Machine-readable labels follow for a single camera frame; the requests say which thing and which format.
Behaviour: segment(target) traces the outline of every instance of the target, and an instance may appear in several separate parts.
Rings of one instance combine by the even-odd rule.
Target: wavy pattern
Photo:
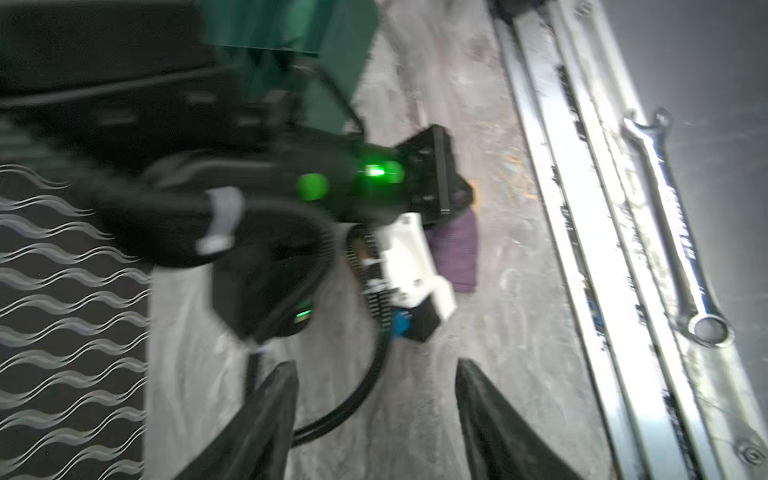
[[[0,165],[0,174],[5,174],[5,173],[20,174],[26,177],[27,180],[35,184],[36,187],[41,188],[43,190],[60,190],[62,188],[69,187],[69,184],[66,182],[54,182],[52,180],[46,180],[43,177],[41,177],[40,174],[38,174],[36,171],[32,170],[29,167],[26,167],[25,165],[17,165],[17,164]]]
[[[144,434],[144,431],[146,430],[146,427],[139,427],[136,432],[133,433],[130,437],[128,437],[128,440],[125,441],[122,445],[119,445],[117,447],[114,447],[113,449],[105,447],[103,445],[92,445],[86,449],[82,449],[80,452],[75,455],[72,460],[70,460],[67,465],[64,466],[61,470],[54,473],[53,475],[49,477],[35,477],[32,475],[22,475],[16,477],[18,480],[60,480],[61,478],[64,478],[67,473],[69,473],[70,470],[72,470],[78,463],[83,462],[84,460],[98,460],[99,462],[108,462],[109,460],[112,460],[113,458],[118,457],[120,454],[128,450],[129,447],[131,447],[131,444],[136,441],[137,438],[142,436]]]
[[[10,305],[0,308],[0,317],[8,315],[9,313],[26,306],[33,306],[35,308],[45,310],[48,313],[53,313],[54,315],[66,315],[68,313],[72,313],[91,302],[106,303],[113,308],[126,308],[142,301],[142,299],[149,296],[149,293],[150,290],[146,289],[139,292],[133,298],[125,299],[115,295],[112,292],[102,290],[99,292],[91,293],[90,295],[81,298],[75,303],[64,303],[49,295],[30,295],[16,300]]]
[[[138,475],[144,470],[144,462],[134,462],[132,460],[120,460],[109,468],[104,470],[104,473],[98,478],[98,480],[104,480],[107,477],[111,477],[115,473],[127,473],[129,475]]]
[[[108,255],[115,258],[120,263],[134,263],[139,260],[138,257],[129,257],[125,255],[115,247],[96,247],[85,253],[74,254],[65,252],[53,243],[33,243],[14,252],[0,253],[0,263],[13,261],[24,255],[29,255],[30,253],[44,255],[56,263],[62,263],[64,265],[80,263],[83,260],[95,257],[96,255]]]
[[[94,390],[88,392],[75,402],[73,402],[66,410],[59,413],[44,413],[39,410],[22,410],[16,412],[13,415],[5,417],[0,420],[0,432],[5,429],[10,429],[14,426],[27,426],[33,429],[50,429],[55,427],[59,423],[66,420],[72,413],[77,411],[83,405],[88,403],[98,403],[103,406],[118,406],[122,402],[128,400],[134,393],[136,393],[141,387],[147,384],[147,377],[140,378],[131,388],[126,392],[116,395],[114,393],[106,392],[104,390]],[[131,407],[122,407],[120,410],[131,410],[134,413],[139,410]]]
[[[146,327],[149,319],[133,311],[120,312],[101,325],[94,325],[76,316],[57,320],[43,330],[35,333],[20,333],[7,326],[0,325],[0,344],[5,346],[27,346],[44,339],[50,333],[57,330],[71,330],[82,336],[93,336],[105,332],[111,326],[119,322],[130,322],[135,326]]]
[[[24,200],[9,200],[8,198],[0,197],[0,211],[20,210],[31,205],[42,205],[43,207],[52,208],[67,217],[87,217],[93,215],[94,212],[93,210],[74,207],[63,198],[56,197],[55,195],[35,195]]]
[[[137,282],[147,285],[150,277],[138,268],[124,268],[110,276],[96,276],[93,273],[82,268],[67,268],[54,273],[48,278],[29,278],[17,270],[11,268],[0,268],[0,282],[16,288],[17,290],[39,290],[45,286],[51,285],[63,279],[73,279],[86,286],[106,286],[118,278],[127,277]]]
[[[117,343],[108,339],[96,339],[86,343],[67,356],[54,356],[45,350],[25,350],[24,352],[17,353],[11,358],[5,360],[3,363],[0,363],[0,373],[3,373],[5,370],[11,368],[14,365],[21,365],[23,363],[31,363],[34,366],[46,370],[60,369],[61,367],[67,366],[74,362],[81,355],[86,352],[90,352],[91,350],[100,350],[112,356],[123,355],[130,352],[133,348],[135,348],[139,343],[145,341],[148,337],[149,332],[144,332],[137,336],[131,343],[126,345],[118,345]],[[147,365],[146,363],[137,359],[133,359],[131,357],[126,358],[135,360],[137,363],[140,363],[143,366]]]
[[[51,443],[82,445],[95,439],[96,435],[101,433],[102,430],[106,429],[107,426],[114,420],[126,419],[131,422],[142,422],[146,418],[146,412],[139,412],[137,414],[131,411],[119,409],[107,415],[104,420],[102,420],[101,423],[99,423],[95,428],[85,432],[74,429],[56,429],[53,432],[48,432],[21,455],[14,458],[9,458],[8,460],[0,460],[0,475],[13,472],[18,467],[24,465],[24,463],[27,462],[40,449],[46,445],[50,445]]]
[[[12,214],[0,215],[0,227],[8,227],[20,235],[34,239],[55,237],[64,232],[82,232],[96,240],[110,240],[112,238],[111,235],[107,235],[90,223],[67,222],[57,227],[43,228],[24,217]]]
[[[73,386],[76,389],[86,389],[97,385],[99,382],[109,376],[110,373],[117,369],[129,369],[132,372],[143,373],[147,371],[147,364],[139,362],[136,359],[125,358],[119,359],[104,369],[103,372],[94,376],[86,376],[80,372],[73,370],[66,370],[64,372],[55,373],[49,376],[47,379],[40,382],[38,386],[28,392],[23,393],[8,393],[0,390],[0,409],[13,409],[19,405],[24,405],[34,397],[40,394],[43,390],[49,386],[64,383],[69,386]]]

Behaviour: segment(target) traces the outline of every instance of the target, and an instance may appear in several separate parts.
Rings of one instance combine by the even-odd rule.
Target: white tape
[[[234,231],[243,217],[243,192],[236,187],[211,188],[210,196],[213,214],[205,237],[197,241],[197,254],[202,257],[214,255],[232,248]]]

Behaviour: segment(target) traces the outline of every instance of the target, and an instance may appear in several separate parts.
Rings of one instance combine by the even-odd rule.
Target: bolt
[[[580,17],[588,17],[592,15],[592,4],[590,2],[582,2],[576,6],[576,15]]]
[[[750,465],[761,465],[766,458],[765,454],[751,443],[743,443],[739,447],[739,453],[741,454],[741,459]]]

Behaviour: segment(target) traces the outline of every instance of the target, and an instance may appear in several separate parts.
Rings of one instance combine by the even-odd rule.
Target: silver wrench
[[[680,200],[677,198],[677,190],[667,167],[664,142],[671,125],[672,117],[663,108],[654,112],[654,122],[651,125],[635,122],[633,112],[624,116],[624,129],[640,148],[655,183],[651,190],[657,201],[656,213],[664,235],[664,244],[671,255],[670,262],[687,308],[685,314],[688,317],[688,334],[701,345],[722,348],[729,346],[735,335],[733,327],[725,320],[707,288],[697,259],[696,247],[691,239]],[[723,332],[717,335],[717,338],[704,338],[697,332],[700,324],[702,326],[710,324],[710,328],[719,326]]]

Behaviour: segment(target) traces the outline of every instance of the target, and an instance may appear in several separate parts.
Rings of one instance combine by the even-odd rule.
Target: white plastic part
[[[392,295],[392,306],[411,309],[432,295],[432,303],[446,321],[456,311],[453,285],[437,274],[435,261],[422,228],[422,216],[409,212],[376,231],[384,260],[383,272]]]

